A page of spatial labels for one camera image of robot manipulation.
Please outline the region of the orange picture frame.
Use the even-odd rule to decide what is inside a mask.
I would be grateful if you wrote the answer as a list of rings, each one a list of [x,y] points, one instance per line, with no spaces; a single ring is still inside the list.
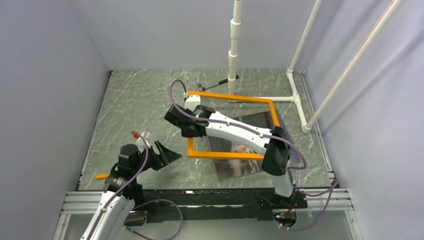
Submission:
[[[215,99],[223,99],[223,100],[235,100],[242,102],[250,102],[250,103],[260,103],[267,104],[270,110],[270,114],[275,126],[281,126],[277,117],[276,108],[271,99],[260,98],[260,97],[251,97],[251,96],[240,96],[240,95],[229,95],[223,93],[213,93],[213,92],[201,92],[201,91],[193,91],[189,90],[187,92],[188,96],[199,95],[200,97],[206,98],[215,98]],[[219,151],[197,151],[195,150],[194,139],[189,137],[187,139],[187,154],[189,158],[195,159],[219,159],[219,160],[256,160],[262,161],[263,156],[257,153],[237,153],[237,152],[219,152]]]

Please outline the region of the sunset landscape photo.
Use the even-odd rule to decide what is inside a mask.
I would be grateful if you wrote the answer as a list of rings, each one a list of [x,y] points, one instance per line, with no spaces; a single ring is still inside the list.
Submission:
[[[239,115],[235,116],[233,119],[258,128],[274,128],[274,122],[270,111]],[[206,141],[210,152],[254,153],[250,148],[224,138],[207,136]],[[213,163],[219,181],[243,177],[263,171],[261,160],[214,159]]]

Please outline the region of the yellow handled screwdriver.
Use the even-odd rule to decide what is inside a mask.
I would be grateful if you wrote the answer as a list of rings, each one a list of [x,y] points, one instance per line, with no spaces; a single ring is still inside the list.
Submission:
[[[105,179],[107,179],[109,176],[110,176],[110,174],[109,174],[109,173],[104,173],[104,174],[97,174],[97,175],[95,175],[95,176],[94,176],[94,178],[95,178],[96,180],[105,180]]]

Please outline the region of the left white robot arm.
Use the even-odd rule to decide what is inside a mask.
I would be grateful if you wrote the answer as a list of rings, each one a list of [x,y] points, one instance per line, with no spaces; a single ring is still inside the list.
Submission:
[[[150,145],[144,149],[136,144],[120,148],[116,162],[104,182],[97,209],[81,236],[82,240],[113,240],[132,210],[139,209],[145,202],[143,186],[137,183],[142,171],[158,171],[180,159],[181,154],[154,142],[159,153]]]

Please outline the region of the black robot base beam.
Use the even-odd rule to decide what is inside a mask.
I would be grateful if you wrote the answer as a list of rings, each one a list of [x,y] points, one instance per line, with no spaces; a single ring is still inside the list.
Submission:
[[[132,210],[125,220],[131,227],[165,221],[256,219],[271,221],[275,214],[308,207],[306,197],[282,197],[273,188],[148,189],[151,203]]]

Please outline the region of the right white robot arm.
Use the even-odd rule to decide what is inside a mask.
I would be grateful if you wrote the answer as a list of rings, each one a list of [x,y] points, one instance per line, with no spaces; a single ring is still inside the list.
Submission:
[[[292,144],[284,138],[282,127],[269,129],[248,125],[204,105],[197,105],[194,110],[172,105],[164,119],[178,127],[184,138],[226,139],[263,156],[261,167],[273,180],[276,203],[287,208],[295,201],[288,173]]]

